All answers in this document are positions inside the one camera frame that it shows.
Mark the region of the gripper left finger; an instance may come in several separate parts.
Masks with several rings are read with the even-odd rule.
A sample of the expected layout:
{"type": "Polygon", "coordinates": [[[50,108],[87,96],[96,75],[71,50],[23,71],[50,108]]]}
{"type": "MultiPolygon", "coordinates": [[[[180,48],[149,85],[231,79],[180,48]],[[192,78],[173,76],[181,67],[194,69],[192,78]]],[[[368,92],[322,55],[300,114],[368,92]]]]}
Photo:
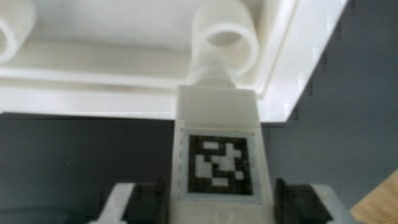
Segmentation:
{"type": "Polygon", "coordinates": [[[119,182],[98,218],[87,224],[169,224],[167,183],[119,182]]]}

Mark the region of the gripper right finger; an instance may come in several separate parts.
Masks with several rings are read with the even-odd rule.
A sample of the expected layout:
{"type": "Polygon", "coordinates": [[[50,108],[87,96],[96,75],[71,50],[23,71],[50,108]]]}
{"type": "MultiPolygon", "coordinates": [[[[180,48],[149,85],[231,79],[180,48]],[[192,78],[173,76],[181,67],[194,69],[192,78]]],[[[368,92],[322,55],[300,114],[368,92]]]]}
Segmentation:
{"type": "Polygon", "coordinates": [[[276,224],[359,224],[327,185],[276,180],[276,224]]]}

